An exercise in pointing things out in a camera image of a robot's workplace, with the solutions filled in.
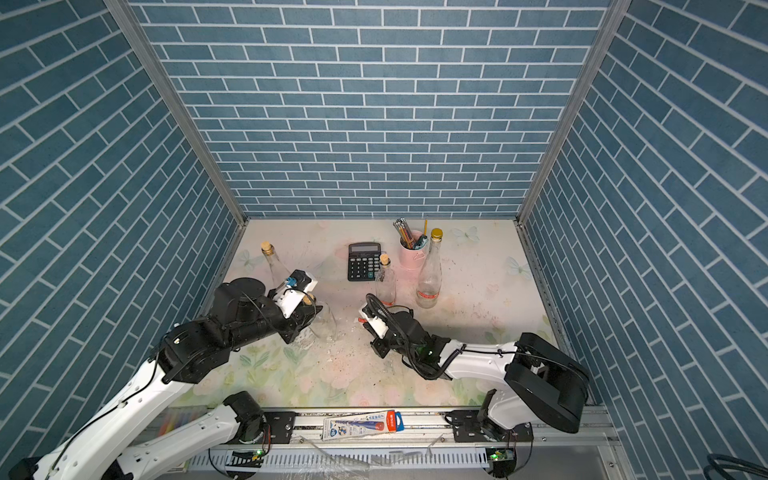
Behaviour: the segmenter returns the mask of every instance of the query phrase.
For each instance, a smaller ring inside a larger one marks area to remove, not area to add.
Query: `wire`
[[[522,465],[520,465],[520,468],[516,468],[514,473],[520,472],[525,466],[528,464],[528,460],[531,459],[531,455],[533,455],[533,437],[531,437],[531,448],[528,450],[528,457],[525,459],[525,462],[523,462]]]
[[[424,370],[421,369],[421,366],[416,362],[416,360],[413,357],[413,352],[412,352],[412,348],[411,348],[412,344],[411,344],[410,339],[408,338],[406,333],[403,331],[403,329],[400,326],[400,324],[394,319],[394,317],[392,317],[392,314],[389,312],[389,309],[382,303],[381,300],[379,300],[379,298],[376,297],[376,295],[374,295],[372,293],[369,293],[369,294],[366,295],[366,302],[368,303],[368,307],[372,310],[374,315],[380,314],[380,316],[382,316],[384,318],[384,320],[388,320],[388,322],[387,322],[388,325],[391,325],[392,327],[395,328],[395,330],[397,330],[397,333],[400,335],[401,342],[403,344],[403,348],[406,350],[406,354],[407,354],[406,356],[408,357],[408,361],[410,362],[410,365],[409,365],[408,363],[406,363],[405,359],[402,359],[403,365],[405,365],[405,366],[413,369],[414,371],[416,371],[416,373],[418,373],[423,379],[436,380],[436,379],[440,378],[442,376],[442,374],[445,373],[445,370],[449,367],[451,362],[453,362],[453,360],[457,356],[461,355],[464,352],[480,353],[480,354],[483,354],[483,355],[504,355],[504,354],[507,354],[507,353],[511,353],[511,354],[515,354],[515,355],[529,356],[531,358],[536,358],[536,359],[544,360],[545,362],[553,363],[553,364],[555,364],[557,366],[560,366],[563,369],[570,370],[571,372],[573,372],[573,373],[575,373],[577,375],[577,377],[581,381],[581,384],[584,386],[585,395],[587,396],[587,399],[589,398],[588,379],[585,378],[584,373],[579,372],[578,370],[574,369],[573,367],[570,367],[570,366],[565,365],[565,364],[560,363],[560,362],[556,362],[554,360],[550,360],[550,359],[548,359],[546,357],[539,356],[539,355],[533,355],[531,353],[520,352],[520,351],[517,351],[517,352],[504,352],[504,351],[498,350],[496,352],[482,352],[480,350],[466,349],[466,344],[463,344],[461,349],[456,349],[456,350],[453,351],[453,353],[451,353],[451,355],[444,361],[444,363],[442,364],[442,366],[440,367],[440,369],[438,369],[438,371],[436,373],[431,374],[429,372],[425,372]],[[393,305],[390,308],[393,308],[394,306],[400,306],[402,308],[408,308],[407,306],[403,306],[403,305]]]
[[[64,455],[64,452],[66,452],[66,451],[67,451],[67,449],[69,448],[69,445],[71,445],[71,444],[72,444],[72,442],[73,442],[73,441],[74,441],[74,440],[75,440],[75,439],[78,437],[78,435],[80,435],[82,432],[84,432],[84,431],[85,431],[85,429],[87,429],[89,426],[93,425],[94,423],[96,423],[96,422],[98,422],[99,420],[103,419],[105,416],[107,416],[107,415],[109,415],[110,413],[114,412],[116,409],[118,409],[118,406],[119,406],[121,403],[126,403],[128,400],[130,400],[130,399],[134,398],[134,397],[135,397],[136,395],[138,395],[139,393],[142,393],[144,390],[146,390],[146,389],[147,389],[147,387],[148,387],[149,385],[151,385],[151,384],[152,384],[152,382],[154,381],[154,376],[155,376],[155,374],[157,373],[157,359],[158,359],[158,358],[160,358],[160,349],[157,349],[157,353],[155,353],[155,356],[154,356],[154,368],[152,369],[152,377],[150,377],[150,379],[149,379],[149,382],[147,382],[147,385],[145,385],[145,386],[141,387],[141,388],[140,388],[139,390],[137,390],[136,392],[133,392],[133,393],[131,393],[131,394],[130,394],[129,396],[127,396],[125,399],[123,399],[123,400],[121,400],[120,402],[118,402],[118,403],[117,403],[117,404],[116,404],[114,407],[112,407],[111,409],[109,409],[109,410],[107,410],[106,412],[102,413],[101,415],[99,415],[99,416],[98,416],[98,417],[96,417],[95,419],[91,420],[90,422],[86,423],[85,425],[83,425],[82,427],[80,427],[80,429],[79,429],[78,431],[76,431],[76,432],[74,433],[74,435],[73,435],[73,436],[72,436],[72,437],[71,437],[71,438],[70,438],[70,439],[67,441],[67,443],[64,445],[64,448],[63,448],[63,449],[61,450],[61,452],[58,454],[58,457],[56,457],[56,459],[54,460],[54,462],[51,464],[51,467],[48,469],[48,474],[46,474],[46,476],[45,476],[45,480],[48,480],[48,479],[51,477],[51,472],[53,472],[53,471],[54,471],[54,468],[56,468],[56,465],[58,465],[58,461],[59,461],[59,460],[61,459],[61,457]]]
[[[732,457],[730,455],[722,455],[717,453],[710,453],[707,455],[707,461],[710,463],[703,469],[704,478],[712,480],[710,472],[715,471],[720,474],[725,480],[735,480],[735,478],[726,472],[726,470],[734,470],[736,472],[745,472],[752,475],[756,475],[761,478],[768,478],[768,468],[760,466],[758,464],[742,460],[741,458]]]
[[[225,477],[227,477],[227,478],[234,478],[235,480],[237,480],[237,475],[235,475],[235,476],[233,477],[232,475],[230,475],[230,474],[227,472],[227,469],[226,469],[226,468],[224,469],[224,471],[223,471],[223,472],[222,472],[221,470],[219,470],[219,467],[217,467],[217,466],[216,466],[216,464],[214,463],[214,460],[213,460],[213,459],[210,457],[210,449],[208,449],[208,461],[210,462],[210,466],[214,467],[214,470],[216,470],[217,472],[219,472],[221,475],[224,475],[224,476],[225,476]]]

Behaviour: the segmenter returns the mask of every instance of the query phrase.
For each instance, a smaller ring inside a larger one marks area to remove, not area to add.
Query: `clear plastic bag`
[[[319,461],[295,472],[281,475],[281,480],[368,480],[371,465],[356,458],[331,455],[314,442],[302,437],[305,445],[311,445],[319,454]]]

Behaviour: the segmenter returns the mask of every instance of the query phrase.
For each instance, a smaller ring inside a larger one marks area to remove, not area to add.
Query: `blue brick wallpaper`
[[[0,2],[0,478],[193,316],[229,210],[101,0]]]
[[[609,1],[256,3],[131,3],[250,216],[509,218]]]
[[[768,462],[767,25],[633,0],[527,226],[644,478]]]

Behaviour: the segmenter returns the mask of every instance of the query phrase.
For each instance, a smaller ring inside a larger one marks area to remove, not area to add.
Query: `floral tablecloth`
[[[422,230],[414,220],[411,227]],[[318,279],[314,293],[336,317],[335,339],[302,335],[286,345],[278,335],[232,353],[174,406],[216,405],[248,391],[265,407],[471,406],[494,386],[474,379],[427,381],[390,352],[380,359],[371,335],[358,322],[358,309],[373,282],[346,279],[347,246],[376,241],[398,273],[397,303],[415,308],[429,332],[467,343],[505,343],[523,332],[554,344],[545,309],[511,220],[434,220],[443,229],[440,300],[430,310],[414,300],[418,272],[399,268],[398,235],[387,220],[251,220],[225,281],[241,276],[271,288],[260,244],[274,246],[289,270]]]

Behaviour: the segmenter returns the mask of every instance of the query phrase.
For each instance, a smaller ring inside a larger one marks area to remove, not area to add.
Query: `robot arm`
[[[519,341],[504,345],[461,343],[429,335],[413,310],[391,313],[372,294],[366,302],[360,315],[381,358],[395,350],[427,380],[470,377],[499,384],[478,415],[486,421],[487,435],[501,439],[509,429],[536,418],[563,432],[578,432],[589,372],[541,337],[523,333]]]
[[[230,352],[278,333],[291,343],[322,308],[310,292],[317,284],[294,270],[265,295],[259,280],[239,278],[214,291],[210,312],[163,336],[125,387],[67,442],[38,458],[25,458],[12,480],[150,480],[211,446],[264,435],[263,411],[246,392],[227,397],[202,419],[159,439],[128,447],[151,420],[229,361]]]

